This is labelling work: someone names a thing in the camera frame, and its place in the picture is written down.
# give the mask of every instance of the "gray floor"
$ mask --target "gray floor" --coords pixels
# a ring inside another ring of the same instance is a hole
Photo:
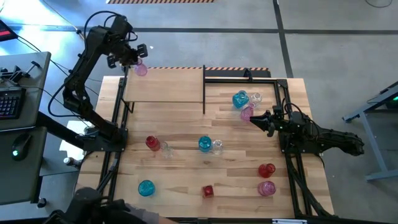
[[[13,24],[68,25],[37,1],[25,8],[36,15],[13,13],[22,0],[6,3],[1,19]],[[112,10],[127,15],[136,27],[215,27],[215,28],[277,28],[272,0],[217,0],[214,4],[106,5],[104,1],[47,0],[76,26],[98,10]],[[363,0],[279,0],[286,29],[398,29],[395,11],[398,2],[385,9],[368,6]],[[90,25],[102,23],[103,17]],[[52,59],[72,67],[83,42],[72,32],[42,32],[37,26],[25,26],[19,34],[40,50],[50,51]],[[364,176],[379,171],[362,124],[345,124],[341,117],[366,102],[378,91],[397,81],[396,55],[398,35],[287,35],[287,46],[295,78],[304,78],[314,120],[323,127],[352,131],[365,142],[365,155],[352,157],[338,149],[325,153],[326,176],[335,213],[345,218],[398,223],[398,179],[371,183]],[[278,34],[184,34],[142,33],[137,44],[152,46],[145,61],[148,66],[269,67],[273,77],[286,77]],[[16,40],[0,43],[0,54],[31,52]],[[108,69],[101,58],[91,78],[120,75]],[[64,74],[50,66],[46,90],[53,93],[63,82]],[[99,91],[100,83],[87,83]],[[91,101],[96,96],[90,93]],[[41,111],[47,112],[49,96],[44,96]],[[58,113],[68,113],[54,104]],[[62,124],[66,119],[56,119]],[[72,171],[62,165],[65,154],[58,151],[59,140],[47,139],[41,173]],[[389,167],[397,167],[398,153],[384,152]],[[65,209],[72,195],[77,173],[48,176],[44,179],[42,196],[50,204],[36,210],[21,203],[0,207],[0,220],[43,217],[53,209]]]

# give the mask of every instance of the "keyboard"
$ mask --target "keyboard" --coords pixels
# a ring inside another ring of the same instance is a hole
[[[19,118],[25,93],[25,88],[0,89],[0,120]]]

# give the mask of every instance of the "wooden table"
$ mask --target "wooden table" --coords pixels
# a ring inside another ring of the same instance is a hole
[[[109,120],[118,83],[119,77],[104,77],[99,93],[96,111]],[[288,79],[288,84],[291,101],[310,116],[303,79]],[[240,120],[231,97],[241,89],[249,94],[262,93],[255,114],[275,105],[274,87],[265,84],[206,84],[206,114],[202,114],[201,103],[135,103],[134,113],[127,120],[128,146],[122,154],[115,198],[164,217],[293,218],[285,157],[280,153],[277,135],[268,138],[255,125]],[[167,141],[175,149],[173,158],[164,159],[160,152],[150,151],[145,145],[149,135]],[[201,153],[197,144],[203,135],[221,139],[224,153]],[[103,156],[94,152],[87,158],[77,188],[96,188]],[[268,179],[277,187],[271,197],[261,197],[257,192],[258,183],[265,181],[258,176],[257,168],[266,163],[276,166]],[[308,188],[325,210],[333,213],[320,159],[303,154],[303,164]],[[141,197],[137,191],[138,184],[146,179],[155,183],[156,193],[151,197]],[[202,198],[201,187],[205,185],[213,186],[213,198]],[[302,193],[297,189],[304,211]]]

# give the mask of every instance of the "computer mouse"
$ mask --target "computer mouse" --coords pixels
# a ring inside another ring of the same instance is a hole
[[[26,158],[29,142],[32,136],[28,133],[20,134],[12,144],[12,159],[21,161]]]

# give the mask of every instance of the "orange striped tape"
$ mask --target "orange striped tape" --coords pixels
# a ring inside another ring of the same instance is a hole
[[[148,68],[156,68],[156,69],[202,69],[202,67],[148,67]],[[206,67],[206,70],[214,70],[214,71],[238,71],[244,70],[244,67]],[[251,71],[268,71],[268,68],[248,68]]]
[[[213,3],[215,0],[107,0],[107,4]]]

